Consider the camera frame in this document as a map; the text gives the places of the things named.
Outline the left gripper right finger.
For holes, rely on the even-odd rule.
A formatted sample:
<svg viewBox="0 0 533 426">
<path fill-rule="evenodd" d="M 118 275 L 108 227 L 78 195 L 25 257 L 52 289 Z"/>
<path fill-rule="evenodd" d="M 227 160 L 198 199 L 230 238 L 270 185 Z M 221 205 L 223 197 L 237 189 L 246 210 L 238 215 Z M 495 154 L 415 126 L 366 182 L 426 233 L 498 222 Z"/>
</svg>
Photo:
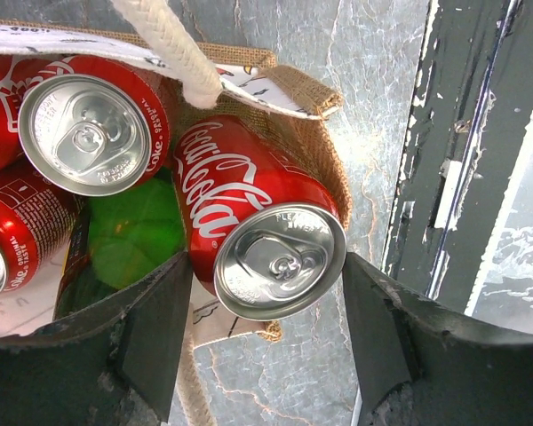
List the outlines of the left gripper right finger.
<svg viewBox="0 0 533 426">
<path fill-rule="evenodd" d="M 533 335 L 436 303 L 350 253 L 361 425 L 533 425 Z"/>
</svg>

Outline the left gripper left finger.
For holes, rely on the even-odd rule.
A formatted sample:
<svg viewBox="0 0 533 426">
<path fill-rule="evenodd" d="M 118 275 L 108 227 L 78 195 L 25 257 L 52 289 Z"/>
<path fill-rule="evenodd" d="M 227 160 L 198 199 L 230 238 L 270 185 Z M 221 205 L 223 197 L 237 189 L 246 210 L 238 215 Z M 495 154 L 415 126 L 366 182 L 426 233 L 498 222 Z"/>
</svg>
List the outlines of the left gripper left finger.
<svg viewBox="0 0 533 426">
<path fill-rule="evenodd" d="M 0 338 L 0 425 L 167 420 L 189 307 L 182 252 L 132 286 L 26 336 Z"/>
</svg>

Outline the green glass bottle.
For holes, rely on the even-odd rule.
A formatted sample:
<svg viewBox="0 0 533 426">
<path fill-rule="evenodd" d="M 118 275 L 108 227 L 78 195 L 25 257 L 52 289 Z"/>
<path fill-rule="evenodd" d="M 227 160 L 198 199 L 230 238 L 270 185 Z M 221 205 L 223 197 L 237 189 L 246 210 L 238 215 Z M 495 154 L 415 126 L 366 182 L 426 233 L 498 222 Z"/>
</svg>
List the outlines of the green glass bottle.
<svg viewBox="0 0 533 426">
<path fill-rule="evenodd" d="M 170 170 L 124 192 L 90 198 L 70 236 L 53 318 L 129 287 L 185 246 Z"/>
</svg>

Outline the red cola can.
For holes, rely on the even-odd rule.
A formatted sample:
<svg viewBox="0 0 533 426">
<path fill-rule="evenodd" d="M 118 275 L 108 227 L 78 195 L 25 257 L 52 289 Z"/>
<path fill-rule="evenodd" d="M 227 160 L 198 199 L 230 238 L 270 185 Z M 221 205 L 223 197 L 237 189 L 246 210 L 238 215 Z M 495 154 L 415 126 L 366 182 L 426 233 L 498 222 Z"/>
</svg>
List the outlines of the red cola can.
<svg viewBox="0 0 533 426">
<path fill-rule="evenodd" d="M 27 160 L 0 170 L 0 294 L 32 280 L 67 240 L 84 204 Z"/>
<path fill-rule="evenodd" d="M 0 55 L 0 170 L 22 156 L 20 105 L 31 79 L 50 62 L 45 58 Z"/>
<path fill-rule="evenodd" d="M 47 63 L 19 111 L 19 139 L 55 185 L 108 196 L 152 178 L 171 145 L 176 90 L 170 79 L 88 55 Z"/>
<path fill-rule="evenodd" d="M 196 278 L 234 315 L 279 320 L 332 287 L 346 232 L 330 192 L 238 117 L 190 126 L 173 180 Z"/>
</svg>

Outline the canvas tote bag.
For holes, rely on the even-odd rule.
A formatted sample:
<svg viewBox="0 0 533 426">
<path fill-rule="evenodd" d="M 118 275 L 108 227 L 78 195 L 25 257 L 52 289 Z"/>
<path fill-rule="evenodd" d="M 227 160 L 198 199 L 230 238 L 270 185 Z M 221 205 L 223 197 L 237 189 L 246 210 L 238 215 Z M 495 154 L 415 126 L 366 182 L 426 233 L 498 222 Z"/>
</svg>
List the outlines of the canvas tote bag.
<svg viewBox="0 0 533 426">
<path fill-rule="evenodd" d="M 338 201 L 338 217 L 347 225 L 352 199 L 346 174 L 325 127 L 325 119 L 342 105 L 329 87 L 292 67 L 278 66 L 269 51 L 196 43 L 165 1 L 116 1 L 115 10 L 133 27 L 131 34 L 102 32 L 99 55 L 117 59 L 187 86 L 180 118 L 187 121 L 213 112 L 235 111 L 261 135 L 270 136 L 287 154 L 295 154 Z M 219 307 L 201 322 L 187 321 L 180 358 L 190 358 L 195 348 L 247 334 L 270 342 L 282 340 L 274 321 L 238 320 Z M 188 378 L 178 366 L 173 396 L 190 398 L 190 422 L 201 423 L 197 407 L 207 407 L 199 393 L 200 380 Z M 155 416 L 139 409 L 125 425 L 153 424 Z"/>
</svg>

